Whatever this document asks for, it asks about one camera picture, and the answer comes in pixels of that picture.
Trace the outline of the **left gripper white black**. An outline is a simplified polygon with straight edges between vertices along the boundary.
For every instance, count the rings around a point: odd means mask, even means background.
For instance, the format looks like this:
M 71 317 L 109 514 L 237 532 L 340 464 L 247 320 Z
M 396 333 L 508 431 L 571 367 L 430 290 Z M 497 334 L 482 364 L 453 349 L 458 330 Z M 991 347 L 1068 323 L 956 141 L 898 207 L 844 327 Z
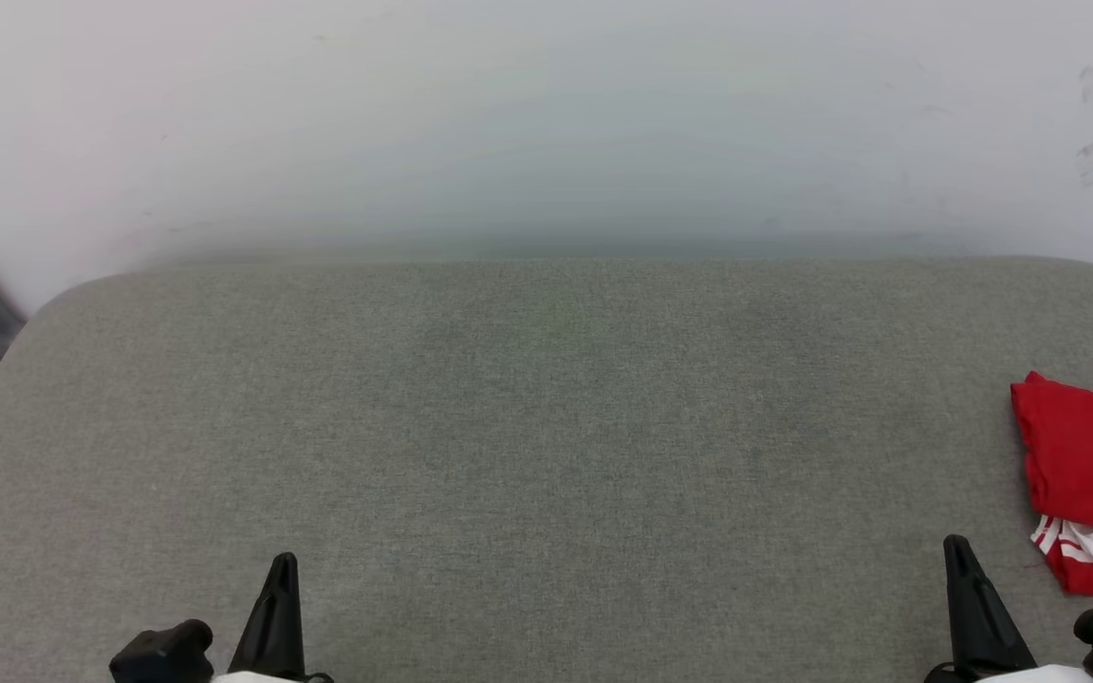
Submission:
M 306 675 L 301 622 L 298 558 L 281 553 L 270 562 L 246 627 L 227 667 L 210 683 L 333 683 L 328 674 Z

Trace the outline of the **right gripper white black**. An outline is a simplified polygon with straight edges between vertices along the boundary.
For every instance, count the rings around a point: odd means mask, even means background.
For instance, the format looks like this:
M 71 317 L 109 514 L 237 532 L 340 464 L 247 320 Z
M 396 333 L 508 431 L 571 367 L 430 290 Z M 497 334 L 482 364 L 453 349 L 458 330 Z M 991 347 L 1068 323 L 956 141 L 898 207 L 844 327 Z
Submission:
M 924 682 L 1093 683 L 1080 667 L 1036 664 L 966 537 L 947 535 L 944 565 L 953 660 L 936 666 Z

